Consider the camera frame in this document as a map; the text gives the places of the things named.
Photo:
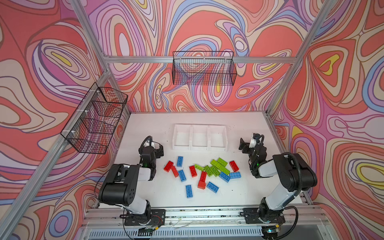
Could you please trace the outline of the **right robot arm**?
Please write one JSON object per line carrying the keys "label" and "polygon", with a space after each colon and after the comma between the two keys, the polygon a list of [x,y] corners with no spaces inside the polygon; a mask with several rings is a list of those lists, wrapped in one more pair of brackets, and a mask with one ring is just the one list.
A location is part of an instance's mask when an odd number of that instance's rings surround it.
{"label": "right robot arm", "polygon": [[250,172],[255,178],[279,177],[280,183],[271,194],[262,198],[256,213],[245,213],[246,216],[256,217],[262,223],[270,223],[273,220],[281,220],[287,205],[302,191],[315,187],[318,179],[299,154],[285,152],[273,155],[271,160],[267,160],[264,139],[264,135],[256,133],[249,143],[241,138],[239,150],[248,155]]}

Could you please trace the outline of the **green lego small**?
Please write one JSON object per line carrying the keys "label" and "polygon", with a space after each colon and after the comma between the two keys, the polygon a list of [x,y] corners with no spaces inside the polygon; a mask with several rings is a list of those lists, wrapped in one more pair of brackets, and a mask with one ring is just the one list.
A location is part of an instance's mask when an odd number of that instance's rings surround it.
{"label": "green lego small", "polygon": [[199,171],[202,171],[202,172],[205,171],[205,169],[204,169],[202,166],[198,165],[198,164],[195,164],[195,168],[196,168],[197,170],[199,170]]}

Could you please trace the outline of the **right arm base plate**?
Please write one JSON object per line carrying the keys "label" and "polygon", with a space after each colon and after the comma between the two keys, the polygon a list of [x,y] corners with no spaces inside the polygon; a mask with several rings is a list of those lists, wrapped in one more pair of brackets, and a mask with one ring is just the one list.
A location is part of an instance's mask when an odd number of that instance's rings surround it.
{"label": "right arm base plate", "polygon": [[244,208],[240,216],[245,218],[247,224],[278,224],[286,222],[283,211],[270,211],[259,208]]}

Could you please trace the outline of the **green lego top pile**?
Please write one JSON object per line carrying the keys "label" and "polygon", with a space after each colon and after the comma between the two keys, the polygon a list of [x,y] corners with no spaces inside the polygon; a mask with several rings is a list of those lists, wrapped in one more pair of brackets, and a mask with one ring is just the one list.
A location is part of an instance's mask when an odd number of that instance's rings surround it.
{"label": "green lego top pile", "polygon": [[226,161],[224,161],[222,158],[218,158],[217,159],[217,162],[221,165],[221,166],[223,166],[223,167],[226,167],[227,166],[227,162]]}

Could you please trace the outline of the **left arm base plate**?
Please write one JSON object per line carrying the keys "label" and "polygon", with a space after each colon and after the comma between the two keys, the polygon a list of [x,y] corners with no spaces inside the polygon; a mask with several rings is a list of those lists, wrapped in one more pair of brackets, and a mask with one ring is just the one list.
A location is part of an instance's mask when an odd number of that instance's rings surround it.
{"label": "left arm base plate", "polygon": [[154,209],[147,211],[143,215],[127,214],[123,218],[124,226],[128,227],[160,227],[165,223],[166,210],[165,209]]}

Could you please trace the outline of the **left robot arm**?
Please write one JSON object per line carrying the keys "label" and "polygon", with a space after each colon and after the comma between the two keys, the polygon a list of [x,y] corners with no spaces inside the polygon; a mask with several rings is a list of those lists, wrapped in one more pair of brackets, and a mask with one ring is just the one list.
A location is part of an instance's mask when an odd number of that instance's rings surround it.
{"label": "left robot arm", "polygon": [[157,159],[164,156],[161,144],[148,136],[140,145],[139,163],[136,165],[113,164],[98,193],[100,203],[117,206],[127,211],[122,218],[134,224],[148,225],[151,222],[151,205],[136,195],[138,182],[149,182],[155,178]]}

